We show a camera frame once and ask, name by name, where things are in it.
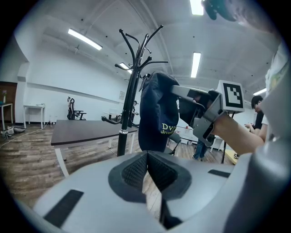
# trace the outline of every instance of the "wooden floor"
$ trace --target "wooden floor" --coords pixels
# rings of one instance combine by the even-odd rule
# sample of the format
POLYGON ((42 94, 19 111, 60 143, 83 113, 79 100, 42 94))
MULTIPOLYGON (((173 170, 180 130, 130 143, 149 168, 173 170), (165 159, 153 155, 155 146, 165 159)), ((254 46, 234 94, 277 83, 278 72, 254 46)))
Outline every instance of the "wooden floor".
MULTIPOLYGON (((28 126, 25 133, 40 129, 40 126, 28 126)), ((33 207, 37 198, 47 189, 64 179, 63 173, 56 159, 54 148, 50 145, 54 127, 47 126, 38 132, 25 135, 0 148, 0 172, 12 195, 33 207)), ((15 134, 13 137, 4 140, 0 139, 0 145, 9 140, 19 137, 22 134, 15 134)), ((111 150, 117 153, 118 139, 112 141, 111 150)), ((115 157, 108 149, 108 141, 100 142, 91 146, 71 147, 63 149, 62 153, 67 156, 65 162, 70 173, 85 165, 100 162, 115 157)), ((130 140, 126 145, 126 153, 130 147, 130 140)), ((192 159, 195 146, 179 144, 175 156, 192 159)), ((134 152, 141 151, 138 144, 138 136, 135 134, 134 152)), ((221 162, 222 152, 213 150, 205 154, 205 162, 221 162)), ((231 161, 225 157, 225 164, 231 161)), ((147 196, 147 207, 156 217, 159 217, 161 204, 161 193, 147 173, 144 179, 143 192, 147 196)))

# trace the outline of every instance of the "navy cap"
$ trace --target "navy cap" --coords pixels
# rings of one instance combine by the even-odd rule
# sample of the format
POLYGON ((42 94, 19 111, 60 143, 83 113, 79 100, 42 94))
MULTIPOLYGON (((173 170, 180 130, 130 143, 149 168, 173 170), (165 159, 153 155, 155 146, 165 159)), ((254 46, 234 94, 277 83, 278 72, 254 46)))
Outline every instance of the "navy cap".
POLYGON ((164 152, 167 138, 179 121, 177 97, 170 93, 177 80, 155 71, 145 81, 140 98, 140 126, 138 141, 144 150, 164 152))

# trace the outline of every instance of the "coat rack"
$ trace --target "coat rack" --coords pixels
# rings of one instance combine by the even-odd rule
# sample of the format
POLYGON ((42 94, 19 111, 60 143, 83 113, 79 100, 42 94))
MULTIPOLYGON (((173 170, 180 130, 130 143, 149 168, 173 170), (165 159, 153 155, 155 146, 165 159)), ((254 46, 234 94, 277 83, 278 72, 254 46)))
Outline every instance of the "coat rack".
POLYGON ((121 129, 119 130, 117 156, 122 156, 125 154, 125 146, 126 146, 126 139, 127 139, 127 133, 128 133, 127 127, 128 126, 129 127, 131 127, 131 126, 138 127, 138 125, 136 125, 132 122, 130 114, 132 112, 133 102, 135 99, 136 89, 138 86, 138 80, 139 80, 139 78, 141 78, 140 73, 141 73, 142 69, 145 66, 147 66, 149 64, 153 64, 153 63, 168 63, 168 61, 151 61, 152 60, 151 56, 149 56, 143 63, 141 63, 145 50, 148 50, 148 52, 151 54, 151 51, 146 47, 147 44, 150 42, 150 40, 153 38, 153 36, 162 28, 163 28, 163 25, 161 25, 157 30, 155 30, 155 32, 151 36, 149 36, 149 34, 146 34, 141 45, 140 45, 140 42, 135 37, 133 37, 127 33, 124 34, 123 30, 119 29, 119 32, 121 33, 123 39, 125 40, 127 46, 130 49, 133 62, 132 62, 132 64, 129 64, 129 66, 131 66, 131 67, 128 69, 125 69, 118 64, 115 64, 115 67, 118 67, 118 68, 125 70, 125 71, 132 70, 132 73, 131 73, 128 87, 127 87, 127 91, 126 91, 126 96, 125 96, 125 101, 124 101, 124 105, 123 105, 121 119, 119 121, 115 122, 115 121, 107 119, 105 116, 101 117, 101 119, 103 121, 109 122, 110 124, 119 124, 122 122, 121 129), (138 49, 137 49, 136 55, 134 54, 134 51, 133 51, 130 43, 128 42, 126 36, 134 39, 138 43, 138 49))

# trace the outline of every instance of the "fluorescent light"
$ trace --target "fluorescent light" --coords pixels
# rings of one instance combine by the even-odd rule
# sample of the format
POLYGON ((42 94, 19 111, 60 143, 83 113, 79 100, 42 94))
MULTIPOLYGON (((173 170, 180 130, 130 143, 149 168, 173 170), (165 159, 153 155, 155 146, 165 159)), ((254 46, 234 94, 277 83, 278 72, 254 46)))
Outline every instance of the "fluorescent light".
POLYGON ((254 96, 257 96, 257 95, 259 95, 259 94, 261 94, 261 93, 264 93, 264 92, 266 92, 266 91, 267 91, 267 88, 264 88, 263 90, 260 90, 260 91, 255 92, 255 93, 254 93, 254 96))
POLYGON ((193 53, 191 78, 196 78, 198 68, 199 68, 200 57, 201 57, 201 53, 193 53))
POLYGON ((100 50, 102 49, 102 46, 101 45, 98 45, 96 44, 94 41, 90 40, 88 37, 80 34, 79 32, 75 31, 75 30, 72 30, 71 28, 69 29, 68 33, 74 37, 77 37, 78 39, 86 42, 87 44, 93 46, 94 48, 100 50))
POLYGON ((119 64, 122 68, 128 69, 128 67, 126 66, 126 64, 124 64, 123 62, 119 64))
POLYGON ((201 0, 190 0, 193 15, 203 15, 203 6, 201 0))

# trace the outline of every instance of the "black chair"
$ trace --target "black chair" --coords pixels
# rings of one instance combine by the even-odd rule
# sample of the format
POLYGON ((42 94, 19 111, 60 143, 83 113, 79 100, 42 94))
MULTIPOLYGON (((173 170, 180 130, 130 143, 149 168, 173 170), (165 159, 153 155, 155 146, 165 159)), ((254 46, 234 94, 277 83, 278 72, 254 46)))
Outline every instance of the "black chair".
POLYGON ((169 136, 169 139, 177 143, 175 148, 171 150, 170 148, 166 147, 164 153, 169 154, 169 155, 175 155, 175 151, 179 143, 181 142, 180 135, 177 133, 173 133, 171 136, 169 136))
POLYGON ((83 111, 80 111, 80 110, 74 110, 75 100, 73 98, 68 97, 67 101, 69 102, 69 109, 68 109, 67 118, 69 120, 75 120, 76 117, 80 117, 79 120, 84 120, 83 115, 86 113, 83 111))

